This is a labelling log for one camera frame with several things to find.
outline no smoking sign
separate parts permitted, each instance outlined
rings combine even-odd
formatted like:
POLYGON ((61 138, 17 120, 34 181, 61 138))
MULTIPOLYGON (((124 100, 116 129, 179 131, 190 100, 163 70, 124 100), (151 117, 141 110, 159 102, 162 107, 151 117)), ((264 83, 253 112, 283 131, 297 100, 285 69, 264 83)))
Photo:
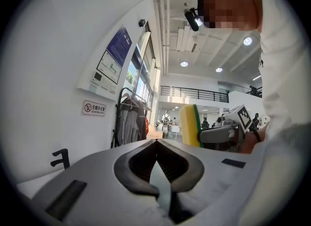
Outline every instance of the no smoking sign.
POLYGON ((106 105, 85 100, 81 115, 105 116, 106 105))

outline railing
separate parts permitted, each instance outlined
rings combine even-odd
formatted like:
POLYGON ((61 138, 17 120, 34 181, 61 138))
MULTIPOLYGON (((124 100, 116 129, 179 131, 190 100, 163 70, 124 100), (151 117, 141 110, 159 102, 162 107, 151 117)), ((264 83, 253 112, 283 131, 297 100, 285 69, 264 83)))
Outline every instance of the railing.
POLYGON ((228 94, 194 88, 161 86, 161 96, 178 96, 228 103, 228 94))

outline sponge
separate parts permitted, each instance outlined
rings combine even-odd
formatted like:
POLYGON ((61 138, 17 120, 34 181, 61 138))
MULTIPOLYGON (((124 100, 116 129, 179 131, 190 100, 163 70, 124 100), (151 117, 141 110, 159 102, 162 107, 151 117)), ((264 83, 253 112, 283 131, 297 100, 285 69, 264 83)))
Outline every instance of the sponge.
POLYGON ((191 146, 203 147, 198 141, 198 133, 201 131, 200 116, 195 104, 184 105, 179 111, 181 134, 183 143, 191 146))

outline coat rack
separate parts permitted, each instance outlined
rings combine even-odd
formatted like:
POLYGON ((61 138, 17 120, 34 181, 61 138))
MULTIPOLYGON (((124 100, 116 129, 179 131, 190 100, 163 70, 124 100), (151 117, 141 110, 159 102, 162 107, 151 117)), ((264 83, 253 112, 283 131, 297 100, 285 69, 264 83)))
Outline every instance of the coat rack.
POLYGON ((115 124, 115 129, 113 130, 113 138, 111 141, 111 145, 110 148, 113 147, 113 140, 115 141, 115 147, 120 146, 119 144, 119 140, 118 140, 118 124, 119 124, 119 117, 120 117, 120 106, 121 106, 121 99, 122 99, 122 93, 123 91, 127 89, 128 91, 130 91, 132 93, 132 96, 137 96, 141 99, 141 102, 143 104, 143 108, 145 111, 151 111, 151 108, 149 108, 147 106, 147 102, 145 99, 143 99, 141 96, 137 95, 135 92, 131 91, 129 88, 124 87, 123 89, 121 89, 120 94, 119 94, 119 99, 118 99, 118 104, 116 104, 116 108, 117 108, 117 117, 116 117, 116 124, 115 124))

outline hanging clothes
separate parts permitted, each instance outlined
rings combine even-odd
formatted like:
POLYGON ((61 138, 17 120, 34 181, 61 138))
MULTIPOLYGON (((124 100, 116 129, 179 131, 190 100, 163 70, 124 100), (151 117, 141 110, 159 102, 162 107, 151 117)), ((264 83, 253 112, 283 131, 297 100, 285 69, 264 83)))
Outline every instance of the hanging clothes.
POLYGON ((149 123, 147 117, 145 117, 145 124, 146 124, 146 135, 149 133, 149 123))
POLYGON ((146 139, 146 125, 143 104, 132 97, 139 107, 131 106, 130 99, 125 99, 120 107, 120 119, 118 125, 118 141, 125 145, 135 141, 146 139))

